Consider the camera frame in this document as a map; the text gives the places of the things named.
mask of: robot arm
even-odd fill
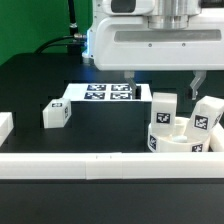
[[[214,0],[93,0],[83,57],[100,70],[192,70],[195,99],[206,71],[224,70],[224,8],[201,7],[208,2],[217,5]]]

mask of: black table surface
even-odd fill
[[[178,93],[177,115],[190,116],[190,71],[136,72],[152,92]],[[199,91],[224,96],[223,71],[210,71]],[[66,54],[20,54],[0,67],[0,111],[14,130],[2,153],[144,152],[150,103],[73,102],[65,128],[44,129],[42,110],[69,83],[124,83]],[[223,179],[1,180],[1,223],[223,223]]]

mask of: black cable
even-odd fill
[[[80,47],[80,46],[85,46],[85,43],[84,42],[78,42],[78,43],[63,43],[63,44],[49,44],[49,45],[46,45],[44,48],[41,48],[41,50],[39,51],[36,51],[35,53],[36,54],[41,54],[45,49],[49,48],[49,47],[60,47],[60,46],[65,46],[65,47],[68,47],[68,46],[75,46],[75,47]]]
[[[68,10],[70,18],[70,34],[74,35],[75,33],[78,33],[78,26],[76,24],[75,18],[74,0],[68,0]]]
[[[74,39],[74,37],[73,36],[63,36],[63,37],[52,39],[52,40],[44,43],[43,45],[41,45],[34,53],[35,54],[41,53],[48,45],[53,44],[58,41],[61,41],[61,40],[68,40],[68,39]]]

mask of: white cube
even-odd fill
[[[62,128],[71,116],[69,99],[54,99],[43,110],[44,128]]]
[[[12,113],[0,113],[0,146],[13,129]]]
[[[184,135],[204,141],[219,123],[223,111],[224,100],[205,96],[197,102]]]
[[[177,94],[154,93],[151,108],[152,133],[167,136],[173,132],[177,108]]]

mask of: black and white pattern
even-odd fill
[[[62,103],[52,103],[52,107],[62,107]]]
[[[68,107],[65,108],[65,119],[68,117]]]
[[[215,127],[215,126],[216,126],[216,124],[219,122],[221,116],[222,116],[222,114],[220,114],[220,115],[215,119],[215,122],[214,122],[214,124],[213,124],[212,127]]]
[[[111,91],[130,91],[130,86],[128,84],[112,85]]]
[[[200,145],[194,145],[192,147],[192,152],[202,152],[202,149],[203,149],[203,144],[200,144]]]
[[[152,135],[149,137],[149,145],[152,149],[156,150],[157,140]]]
[[[195,116],[194,127],[200,128],[203,130],[208,129],[208,118],[200,115]]]
[[[105,93],[91,93],[91,92],[87,92],[85,94],[85,98],[86,100],[103,100],[105,98]]]
[[[168,114],[168,113],[157,113],[156,123],[170,124],[170,114]]]
[[[92,84],[92,85],[88,85],[87,90],[88,91],[106,91],[106,88],[107,88],[106,85]]]
[[[131,93],[111,93],[110,99],[111,100],[130,100]]]

